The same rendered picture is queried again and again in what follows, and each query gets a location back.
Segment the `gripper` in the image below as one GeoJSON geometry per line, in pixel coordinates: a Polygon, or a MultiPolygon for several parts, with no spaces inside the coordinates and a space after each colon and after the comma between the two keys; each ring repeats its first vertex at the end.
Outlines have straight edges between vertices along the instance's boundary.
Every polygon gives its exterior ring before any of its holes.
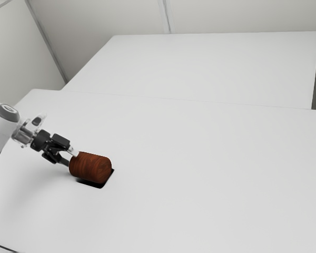
{"type": "Polygon", "coordinates": [[[40,130],[33,139],[30,147],[37,151],[44,151],[42,157],[52,164],[62,164],[69,167],[69,161],[60,154],[66,152],[71,156],[78,156],[78,150],[70,147],[70,141],[61,135],[53,134],[51,136],[45,130],[40,130]]]}

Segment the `brown wooden mug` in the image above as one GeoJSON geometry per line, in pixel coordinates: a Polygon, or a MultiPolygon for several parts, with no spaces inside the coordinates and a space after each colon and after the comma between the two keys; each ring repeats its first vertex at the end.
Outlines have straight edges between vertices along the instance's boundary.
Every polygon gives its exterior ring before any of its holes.
{"type": "Polygon", "coordinates": [[[112,173],[109,158],[87,152],[72,157],[68,167],[72,176],[98,184],[105,183],[112,173]]]}

